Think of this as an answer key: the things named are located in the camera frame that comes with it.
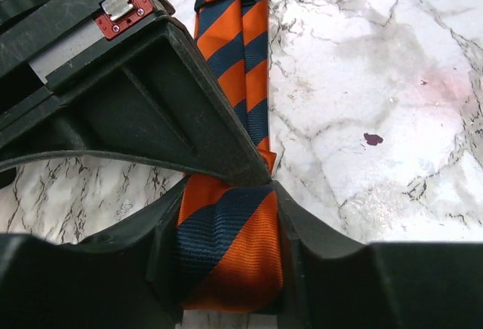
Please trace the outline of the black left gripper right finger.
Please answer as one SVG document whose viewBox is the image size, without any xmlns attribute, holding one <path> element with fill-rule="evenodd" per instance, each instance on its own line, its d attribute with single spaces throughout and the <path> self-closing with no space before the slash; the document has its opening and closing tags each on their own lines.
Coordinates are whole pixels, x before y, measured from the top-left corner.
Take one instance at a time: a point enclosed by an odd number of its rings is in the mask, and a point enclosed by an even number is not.
<svg viewBox="0 0 483 329">
<path fill-rule="evenodd" d="M 361 244 L 273 187 L 284 272 L 278 327 L 482 326 L 481 244 Z"/>
</svg>

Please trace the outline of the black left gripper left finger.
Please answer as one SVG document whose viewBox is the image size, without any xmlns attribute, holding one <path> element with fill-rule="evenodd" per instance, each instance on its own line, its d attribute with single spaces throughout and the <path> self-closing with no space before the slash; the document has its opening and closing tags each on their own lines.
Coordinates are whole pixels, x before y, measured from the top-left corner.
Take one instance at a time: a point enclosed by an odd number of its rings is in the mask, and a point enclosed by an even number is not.
<svg viewBox="0 0 483 329">
<path fill-rule="evenodd" d="M 173 328 L 170 253 L 185 181 L 78 244 L 1 236 L 3 328 Z"/>
</svg>

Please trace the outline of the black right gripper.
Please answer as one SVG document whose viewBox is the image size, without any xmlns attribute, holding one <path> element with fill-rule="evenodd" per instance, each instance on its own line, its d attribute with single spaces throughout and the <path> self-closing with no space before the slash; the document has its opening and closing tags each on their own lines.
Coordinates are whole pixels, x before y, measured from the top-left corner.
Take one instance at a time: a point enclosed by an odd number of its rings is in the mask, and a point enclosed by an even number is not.
<svg viewBox="0 0 483 329">
<path fill-rule="evenodd" d="M 92 155 L 267 183 L 165 0 L 47 0 L 1 36 L 1 169 Z"/>
</svg>

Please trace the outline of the orange navy striped tie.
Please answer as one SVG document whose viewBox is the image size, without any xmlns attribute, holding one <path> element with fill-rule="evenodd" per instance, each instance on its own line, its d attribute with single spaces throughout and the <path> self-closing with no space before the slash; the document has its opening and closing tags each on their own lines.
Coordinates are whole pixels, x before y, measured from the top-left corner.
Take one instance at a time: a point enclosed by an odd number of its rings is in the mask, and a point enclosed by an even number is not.
<svg viewBox="0 0 483 329">
<path fill-rule="evenodd" d="M 196 0 L 195 41 L 268 169 L 268 0 Z M 269 184 L 187 181 L 172 251 L 174 294 L 187 310 L 256 312 L 283 287 L 277 196 Z"/>
</svg>

